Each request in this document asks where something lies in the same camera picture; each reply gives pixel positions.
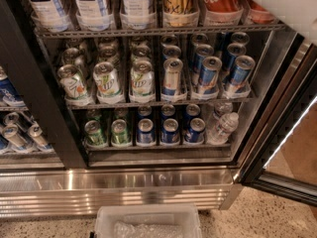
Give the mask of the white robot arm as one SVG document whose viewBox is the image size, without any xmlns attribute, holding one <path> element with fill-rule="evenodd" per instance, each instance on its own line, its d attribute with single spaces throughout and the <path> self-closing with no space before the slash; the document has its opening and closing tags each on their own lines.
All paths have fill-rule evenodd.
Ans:
<svg viewBox="0 0 317 238">
<path fill-rule="evenodd" d="M 253 0 L 317 45 L 317 0 Z"/>
</svg>

